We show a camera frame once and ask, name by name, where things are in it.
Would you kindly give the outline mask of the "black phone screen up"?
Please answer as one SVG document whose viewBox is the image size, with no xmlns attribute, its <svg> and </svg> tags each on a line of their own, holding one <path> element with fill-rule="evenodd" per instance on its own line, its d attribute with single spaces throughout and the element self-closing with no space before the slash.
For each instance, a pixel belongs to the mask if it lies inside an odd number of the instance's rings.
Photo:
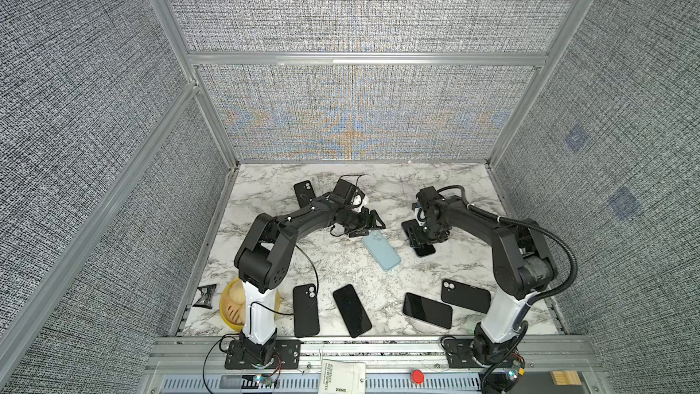
<svg viewBox="0 0 700 394">
<path fill-rule="evenodd" d="M 423 228 L 417 220 L 405 221 L 401 227 L 417 257 L 426 257 L 436 253 L 435 247 L 428 242 Z"/>
</svg>

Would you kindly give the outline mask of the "light blue phone case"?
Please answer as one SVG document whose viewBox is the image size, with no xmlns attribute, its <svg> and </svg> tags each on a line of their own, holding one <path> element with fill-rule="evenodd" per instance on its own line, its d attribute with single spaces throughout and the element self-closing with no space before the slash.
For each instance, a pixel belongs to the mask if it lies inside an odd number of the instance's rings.
<svg viewBox="0 0 700 394">
<path fill-rule="evenodd" d="M 390 271 L 401 263 L 400 256 L 382 232 L 372 231 L 362 242 L 383 271 Z"/>
</svg>

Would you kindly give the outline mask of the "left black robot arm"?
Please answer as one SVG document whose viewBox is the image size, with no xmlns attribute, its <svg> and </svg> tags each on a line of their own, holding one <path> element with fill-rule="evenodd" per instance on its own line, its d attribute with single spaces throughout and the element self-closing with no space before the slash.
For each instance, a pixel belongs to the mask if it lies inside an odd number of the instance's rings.
<svg viewBox="0 0 700 394">
<path fill-rule="evenodd" d="M 377 211 L 330 193 L 296 212 L 277 216 L 261 213 L 254 219 L 234 265 L 245 295 L 246 319 L 240 342 L 257 363 L 269 362 L 275 351 L 275 292 L 289 271 L 297 242 L 336 224 L 349 238 L 386 228 Z"/>
</svg>

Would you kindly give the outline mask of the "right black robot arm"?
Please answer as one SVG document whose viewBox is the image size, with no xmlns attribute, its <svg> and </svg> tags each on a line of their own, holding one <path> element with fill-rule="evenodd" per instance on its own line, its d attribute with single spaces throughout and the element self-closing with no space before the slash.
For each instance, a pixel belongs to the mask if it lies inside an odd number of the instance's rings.
<svg viewBox="0 0 700 394">
<path fill-rule="evenodd" d="M 432 186 L 417 193 L 412 210 L 415 218 L 404 223 L 404 232 L 413 248 L 447 242 L 455 228 L 490 246 L 497 289 L 486 316 L 475 327 L 471 350 L 482 366 L 501 363 L 517 348 L 537 296 L 558 275 L 543 234 L 533 222 L 488 213 L 462 196 L 446 197 Z"/>
</svg>

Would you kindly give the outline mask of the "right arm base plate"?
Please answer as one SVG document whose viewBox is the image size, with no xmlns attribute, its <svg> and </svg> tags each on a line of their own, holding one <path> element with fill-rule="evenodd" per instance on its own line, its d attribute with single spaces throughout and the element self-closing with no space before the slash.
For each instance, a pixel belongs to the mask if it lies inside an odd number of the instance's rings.
<svg viewBox="0 0 700 394">
<path fill-rule="evenodd" d="M 473 355 L 472 339 L 458 339 L 453 336 L 445 336 L 439 340 L 439 344 L 446 355 L 450 368 L 481 367 L 481 364 Z"/>
</svg>

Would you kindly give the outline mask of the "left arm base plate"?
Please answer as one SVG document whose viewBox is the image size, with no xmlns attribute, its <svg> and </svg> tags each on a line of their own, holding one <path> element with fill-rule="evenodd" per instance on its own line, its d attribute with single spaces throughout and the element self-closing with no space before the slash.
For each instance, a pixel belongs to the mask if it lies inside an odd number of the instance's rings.
<svg viewBox="0 0 700 394">
<path fill-rule="evenodd" d="M 297 370 L 301 356 L 299 340 L 268 341 L 264 345 L 249 339 L 232 339 L 225 349 L 226 370 Z"/>
</svg>

